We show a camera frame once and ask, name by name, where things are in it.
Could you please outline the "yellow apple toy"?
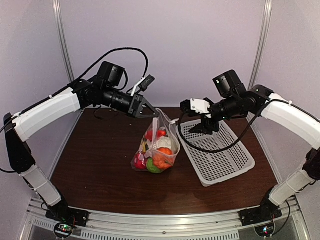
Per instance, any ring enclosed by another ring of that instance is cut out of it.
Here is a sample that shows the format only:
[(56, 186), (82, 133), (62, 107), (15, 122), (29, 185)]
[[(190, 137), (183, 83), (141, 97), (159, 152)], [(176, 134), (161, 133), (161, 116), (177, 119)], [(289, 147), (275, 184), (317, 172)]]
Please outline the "yellow apple toy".
[(148, 139), (142, 139), (141, 140), (141, 143), (140, 143), (140, 147), (139, 147), (139, 150), (145, 154), (148, 150), (149, 150), (149, 144), (150, 144), (150, 140)]

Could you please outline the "white cauliflower toy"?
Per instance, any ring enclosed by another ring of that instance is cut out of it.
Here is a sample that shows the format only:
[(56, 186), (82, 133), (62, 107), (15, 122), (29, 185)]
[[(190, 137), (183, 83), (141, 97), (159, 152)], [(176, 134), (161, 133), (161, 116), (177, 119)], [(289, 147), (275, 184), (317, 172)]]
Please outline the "white cauliflower toy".
[(170, 137), (161, 136), (158, 138), (155, 142), (156, 148), (168, 148), (170, 149), (174, 154), (177, 152), (177, 144), (176, 142), (171, 139)]

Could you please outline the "white plastic basket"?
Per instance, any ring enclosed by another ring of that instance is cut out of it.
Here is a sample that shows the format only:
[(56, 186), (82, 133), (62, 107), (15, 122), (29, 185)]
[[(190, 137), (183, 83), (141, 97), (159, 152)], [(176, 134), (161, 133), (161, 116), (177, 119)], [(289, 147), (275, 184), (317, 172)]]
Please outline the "white plastic basket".
[(178, 138), (203, 187), (225, 182), (255, 167), (254, 158), (242, 142), (219, 153), (199, 151), (186, 144), (182, 137), (198, 148), (214, 151), (228, 147), (238, 138), (224, 121), (219, 123), (219, 132), (212, 135), (189, 133), (200, 122), (197, 119), (182, 123)]

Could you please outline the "clear dotted zip bag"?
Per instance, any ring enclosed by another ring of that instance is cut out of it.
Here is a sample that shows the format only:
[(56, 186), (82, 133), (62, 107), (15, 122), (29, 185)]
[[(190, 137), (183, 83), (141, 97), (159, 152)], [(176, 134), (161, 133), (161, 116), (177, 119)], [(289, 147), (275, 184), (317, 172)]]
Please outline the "clear dotted zip bag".
[(176, 131), (178, 119), (170, 119), (160, 108), (156, 111), (159, 116), (152, 120), (131, 161), (131, 168), (137, 172), (161, 174), (174, 166), (181, 150)]

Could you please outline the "red pepper toy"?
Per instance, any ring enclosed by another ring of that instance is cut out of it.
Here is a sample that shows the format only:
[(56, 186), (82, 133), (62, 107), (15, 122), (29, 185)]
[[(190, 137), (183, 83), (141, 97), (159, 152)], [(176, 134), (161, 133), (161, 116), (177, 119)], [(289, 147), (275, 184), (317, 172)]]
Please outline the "red pepper toy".
[(138, 170), (147, 169), (147, 158), (144, 153), (138, 152), (135, 154), (133, 158), (133, 168)]

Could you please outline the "orange pumpkin toy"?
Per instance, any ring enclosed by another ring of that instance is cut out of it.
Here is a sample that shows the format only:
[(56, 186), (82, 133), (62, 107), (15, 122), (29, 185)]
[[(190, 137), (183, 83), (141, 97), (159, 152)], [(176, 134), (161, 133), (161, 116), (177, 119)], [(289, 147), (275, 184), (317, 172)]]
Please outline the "orange pumpkin toy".
[(170, 148), (160, 147), (153, 155), (153, 164), (160, 170), (171, 168), (174, 165), (172, 155), (173, 152)]

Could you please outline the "green pepper toy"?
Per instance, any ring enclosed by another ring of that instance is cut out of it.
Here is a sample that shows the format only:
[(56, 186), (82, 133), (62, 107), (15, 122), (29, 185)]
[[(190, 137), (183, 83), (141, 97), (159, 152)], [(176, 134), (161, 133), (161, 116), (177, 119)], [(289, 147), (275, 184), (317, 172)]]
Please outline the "green pepper toy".
[(147, 159), (146, 168), (150, 173), (153, 174), (160, 174), (162, 172), (161, 169), (154, 165), (153, 159), (151, 157)]

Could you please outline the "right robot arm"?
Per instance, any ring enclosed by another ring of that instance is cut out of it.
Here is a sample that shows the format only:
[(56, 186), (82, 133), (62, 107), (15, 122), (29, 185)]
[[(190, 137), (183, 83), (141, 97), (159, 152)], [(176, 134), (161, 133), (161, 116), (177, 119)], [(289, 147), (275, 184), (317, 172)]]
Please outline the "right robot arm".
[(300, 139), (309, 150), (298, 168), (282, 183), (272, 187), (256, 210), (259, 220), (268, 220), (286, 200), (320, 179), (320, 120), (286, 100), (272, 89), (258, 84), (247, 89), (234, 70), (213, 78), (221, 96), (214, 103), (209, 98), (191, 98), (180, 104), (188, 116), (199, 116), (200, 122), (190, 130), (192, 134), (217, 133), (224, 120), (251, 114), (248, 127), (258, 119), (270, 121)]

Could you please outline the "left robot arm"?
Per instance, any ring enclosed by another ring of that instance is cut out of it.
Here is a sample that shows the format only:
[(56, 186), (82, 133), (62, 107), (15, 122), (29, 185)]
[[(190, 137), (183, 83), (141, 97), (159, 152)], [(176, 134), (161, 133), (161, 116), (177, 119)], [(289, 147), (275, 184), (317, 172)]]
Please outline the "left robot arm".
[(155, 78), (144, 76), (131, 93), (125, 93), (116, 88), (124, 73), (123, 67), (104, 61), (91, 79), (74, 80), (27, 109), (14, 115), (8, 113), (3, 118), (12, 172), (21, 175), (45, 203), (53, 207), (53, 215), (61, 222), (69, 221), (72, 211), (62, 203), (62, 195), (37, 166), (27, 141), (60, 118), (89, 106), (110, 107), (132, 118), (157, 118), (156, 109), (140, 94)]

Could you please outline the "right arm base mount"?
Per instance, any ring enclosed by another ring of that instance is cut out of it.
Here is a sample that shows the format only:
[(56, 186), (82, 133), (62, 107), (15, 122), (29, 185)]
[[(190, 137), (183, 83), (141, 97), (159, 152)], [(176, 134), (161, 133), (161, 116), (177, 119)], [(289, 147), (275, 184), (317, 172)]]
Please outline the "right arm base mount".
[(263, 199), (258, 207), (246, 208), (239, 212), (243, 226), (272, 221), (274, 218), (279, 218), (282, 215), (280, 207), (274, 205), (269, 199)]

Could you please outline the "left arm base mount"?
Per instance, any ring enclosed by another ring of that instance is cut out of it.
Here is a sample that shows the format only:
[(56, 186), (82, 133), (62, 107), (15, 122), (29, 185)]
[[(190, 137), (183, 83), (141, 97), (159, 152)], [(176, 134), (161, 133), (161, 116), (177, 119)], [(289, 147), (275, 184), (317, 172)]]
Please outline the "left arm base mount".
[(86, 227), (89, 212), (68, 206), (50, 206), (45, 217), (71, 226)]

